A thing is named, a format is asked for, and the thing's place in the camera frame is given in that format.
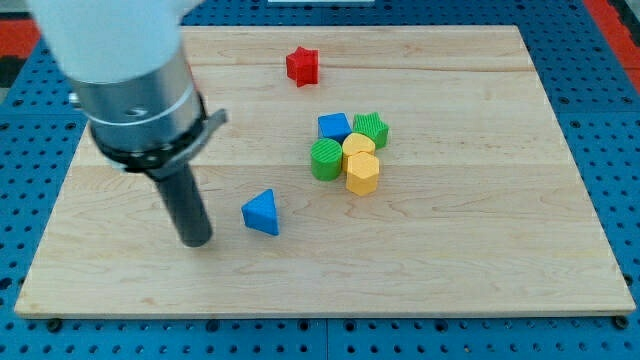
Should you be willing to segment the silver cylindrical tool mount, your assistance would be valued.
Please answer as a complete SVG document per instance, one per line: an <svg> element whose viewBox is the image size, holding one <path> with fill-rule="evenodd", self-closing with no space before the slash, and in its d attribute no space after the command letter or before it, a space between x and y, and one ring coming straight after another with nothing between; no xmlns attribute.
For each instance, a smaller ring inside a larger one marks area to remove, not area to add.
<svg viewBox="0 0 640 360"><path fill-rule="evenodd" d="M100 152L114 167L156 181L187 166L228 121L224 109L207 112L183 49L125 81L71 84Z"/></svg>

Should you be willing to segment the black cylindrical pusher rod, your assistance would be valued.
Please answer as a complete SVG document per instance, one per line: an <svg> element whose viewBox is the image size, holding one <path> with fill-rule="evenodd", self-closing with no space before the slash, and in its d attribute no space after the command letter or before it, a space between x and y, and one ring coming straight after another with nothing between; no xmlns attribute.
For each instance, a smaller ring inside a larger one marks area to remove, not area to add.
<svg viewBox="0 0 640 360"><path fill-rule="evenodd" d="M169 174L151 175L182 244L205 245L213 235L204 202L189 165Z"/></svg>

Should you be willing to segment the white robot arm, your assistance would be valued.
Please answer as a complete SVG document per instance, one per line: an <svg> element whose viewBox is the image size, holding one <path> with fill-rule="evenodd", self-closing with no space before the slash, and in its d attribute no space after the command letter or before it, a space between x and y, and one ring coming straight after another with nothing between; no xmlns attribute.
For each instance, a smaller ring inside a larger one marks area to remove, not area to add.
<svg viewBox="0 0 640 360"><path fill-rule="evenodd" d="M154 181L188 247L213 236L189 162L227 121L223 109L207 112L183 48L182 20L199 3L28 3L97 148L114 168Z"/></svg>

